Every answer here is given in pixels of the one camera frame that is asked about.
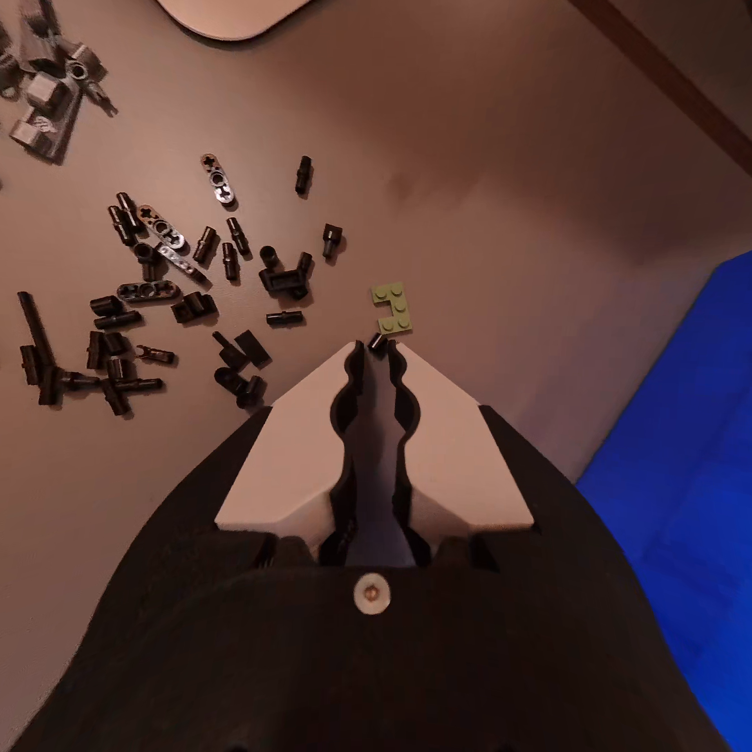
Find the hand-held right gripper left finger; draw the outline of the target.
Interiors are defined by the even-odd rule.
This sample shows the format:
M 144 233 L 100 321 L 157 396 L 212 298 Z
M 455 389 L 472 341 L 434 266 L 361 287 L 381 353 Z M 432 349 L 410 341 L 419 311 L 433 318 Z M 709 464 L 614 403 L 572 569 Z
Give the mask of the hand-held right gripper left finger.
M 344 345 L 271 406 L 214 522 L 303 540 L 342 566 L 357 531 L 356 471 L 345 435 L 358 415 L 365 346 Z

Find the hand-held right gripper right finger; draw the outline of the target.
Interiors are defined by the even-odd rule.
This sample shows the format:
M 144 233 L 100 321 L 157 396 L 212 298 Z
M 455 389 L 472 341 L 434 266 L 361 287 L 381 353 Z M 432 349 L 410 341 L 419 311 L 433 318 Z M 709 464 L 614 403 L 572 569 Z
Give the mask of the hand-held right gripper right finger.
M 402 343 L 387 348 L 403 430 L 392 512 L 416 566 L 448 539 L 531 530 L 534 517 L 482 406 Z

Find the green lego plate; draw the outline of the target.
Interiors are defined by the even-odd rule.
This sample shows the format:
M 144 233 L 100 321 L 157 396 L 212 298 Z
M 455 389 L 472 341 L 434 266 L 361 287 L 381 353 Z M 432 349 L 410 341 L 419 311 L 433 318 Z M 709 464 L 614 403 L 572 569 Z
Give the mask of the green lego plate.
M 390 313 L 378 318 L 378 333 L 382 336 L 412 331 L 409 304 L 402 282 L 371 287 L 374 306 L 388 306 Z

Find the pile of black lego pieces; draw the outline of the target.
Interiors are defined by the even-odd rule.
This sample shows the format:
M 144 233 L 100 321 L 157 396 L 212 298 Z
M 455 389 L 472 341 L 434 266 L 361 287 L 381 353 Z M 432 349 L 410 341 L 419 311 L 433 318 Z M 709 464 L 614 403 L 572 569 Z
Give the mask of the pile of black lego pieces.
M 144 228 L 148 229 L 138 218 L 137 208 L 131 205 L 132 202 L 130 202 L 127 194 L 121 192 L 117 194 L 117 197 L 119 205 L 108 207 L 108 213 L 121 242 L 132 250 L 139 261 L 144 281 L 162 280 L 155 278 L 154 269 L 160 263 L 160 259 L 166 259 L 154 250 L 154 246 L 150 246 L 143 241 L 136 242 L 137 235 Z M 239 267 L 236 251 L 242 249 L 242 253 L 248 256 L 251 252 L 248 247 L 248 239 L 239 222 L 234 217 L 230 217 L 227 219 L 227 224 L 232 240 L 237 247 L 233 242 L 223 243 L 222 262 L 226 279 L 237 281 Z M 264 268 L 260 271 L 259 277 L 268 292 L 273 294 L 286 293 L 297 300 L 303 299 L 307 295 L 307 276 L 312 260 L 310 254 L 302 253 L 296 268 L 287 271 L 275 270 L 278 261 L 274 248 L 270 246 L 262 247 L 260 255 Z M 114 414 L 123 416 L 128 412 L 123 394 L 162 388 L 163 383 L 159 379 L 138 380 L 124 375 L 125 371 L 122 370 L 120 365 L 122 361 L 111 360 L 106 362 L 108 356 L 123 352 L 122 338 L 119 332 L 109 332 L 142 321 L 142 315 L 138 311 L 126 311 L 123 307 L 123 301 L 117 296 L 95 298 L 89 303 L 92 312 L 98 318 L 95 320 L 97 331 L 90 333 L 87 368 L 99 370 L 104 367 L 103 363 L 112 367 L 111 371 L 108 368 L 108 372 L 112 375 L 107 380 L 87 377 L 74 371 L 62 371 L 55 363 L 32 296 L 30 293 L 22 291 L 19 291 L 17 296 L 34 340 L 33 344 L 20 347 L 22 367 L 27 384 L 39 388 L 38 402 L 40 405 L 56 404 L 59 393 L 64 391 L 100 387 Z M 182 293 L 180 296 L 181 300 L 174 304 L 171 310 L 174 319 L 181 325 L 218 313 L 217 306 L 208 293 L 197 291 L 187 295 Z M 248 361 L 256 367 L 262 365 L 268 360 L 266 352 L 250 333 L 242 334 L 237 340 L 238 343 L 243 342 L 241 347 L 244 348 L 244 352 L 237 351 L 230 343 L 226 343 L 219 334 L 215 333 L 213 336 L 222 343 L 221 357 L 229 366 L 229 369 L 221 369 L 217 372 L 218 381 L 222 383 L 224 378 L 222 374 L 229 371 L 230 378 L 228 382 L 225 382 L 226 388 L 229 388 L 231 393 L 238 395 L 238 405 L 242 407 L 253 403 L 255 390 L 262 381 L 256 377 L 250 383 L 245 382 L 242 378 L 235 379 L 236 371 L 245 367 Z

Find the dark grey thin lego beam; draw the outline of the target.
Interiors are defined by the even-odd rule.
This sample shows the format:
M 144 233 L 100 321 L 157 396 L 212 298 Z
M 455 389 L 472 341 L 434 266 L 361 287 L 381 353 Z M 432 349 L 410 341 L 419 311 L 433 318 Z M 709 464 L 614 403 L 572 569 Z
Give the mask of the dark grey thin lego beam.
M 231 188 L 229 179 L 217 157 L 213 154 L 204 154 L 201 164 L 208 176 L 215 198 L 224 206 L 231 206 L 236 201 L 234 190 Z
M 173 300 L 182 292 L 170 280 L 140 281 L 138 283 L 123 284 L 117 288 L 117 297 L 128 304 L 141 304 Z
M 209 282 L 208 278 L 199 268 L 193 266 L 186 260 L 185 257 L 180 255 L 176 250 L 168 247 L 164 243 L 158 243 L 156 246 L 154 246 L 154 250 L 195 283 L 207 284 Z
M 166 246 L 175 250 L 183 248 L 185 245 L 184 236 L 152 206 L 148 204 L 139 205 L 137 215 L 146 228 L 153 232 Z

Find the pile of grey lego pieces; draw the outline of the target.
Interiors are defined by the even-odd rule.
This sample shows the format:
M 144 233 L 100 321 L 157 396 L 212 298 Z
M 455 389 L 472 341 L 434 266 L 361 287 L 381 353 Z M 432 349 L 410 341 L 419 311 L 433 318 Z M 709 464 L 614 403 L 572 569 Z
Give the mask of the pile of grey lego pieces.
M 2 25 L 2 99 L 22 101 L 12 141 L 46 164 L 64 161 L 80 106 L 87 99 L 109 117 L 118 109 L 102 87 L 108 70 L 87 44 L 62 31 L 52 2 L 17 2 L 18 44 Z

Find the blue plastic bin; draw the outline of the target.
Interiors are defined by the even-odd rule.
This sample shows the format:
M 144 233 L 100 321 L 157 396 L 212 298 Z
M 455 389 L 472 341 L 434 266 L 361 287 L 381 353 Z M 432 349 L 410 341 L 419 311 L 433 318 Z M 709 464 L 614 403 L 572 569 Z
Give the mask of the blue plastic bin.
M 751 253 L 709 277 L 577 487 L 691 689 L 751 750 Z

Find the white rounded base plate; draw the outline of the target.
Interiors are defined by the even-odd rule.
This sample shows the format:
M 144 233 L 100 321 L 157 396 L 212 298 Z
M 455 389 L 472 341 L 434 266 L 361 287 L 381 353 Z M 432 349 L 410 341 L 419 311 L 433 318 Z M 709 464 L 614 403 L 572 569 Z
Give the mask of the white rounded base plate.
M 217 42 L 244 42 L 267 32 L 309 1 L 158 1 L 184 29 Z

